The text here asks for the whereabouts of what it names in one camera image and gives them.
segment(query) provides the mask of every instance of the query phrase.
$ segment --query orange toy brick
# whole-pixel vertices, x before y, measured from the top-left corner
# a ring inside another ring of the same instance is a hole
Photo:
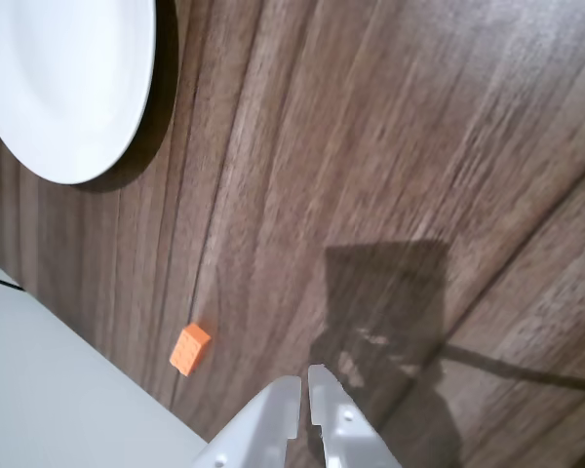
[[[204,357],[206,344],[210,340],[209,335],[197,325],[191,324],[185,327],[179,334],[169,362],[182,375],[189,375]]]

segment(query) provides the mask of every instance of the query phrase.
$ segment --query white plate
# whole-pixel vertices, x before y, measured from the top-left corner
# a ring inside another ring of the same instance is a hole
[[[149,93],[154,0],[0,0],[0,137],[37,175],[99,176]]]

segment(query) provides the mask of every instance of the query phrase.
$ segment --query wooden table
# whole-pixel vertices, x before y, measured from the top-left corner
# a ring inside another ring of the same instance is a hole
[[[205,438],[321,362],[406,468],[585,466],[585,0],[158,11],[110,173],[0,141],[0,266]]]

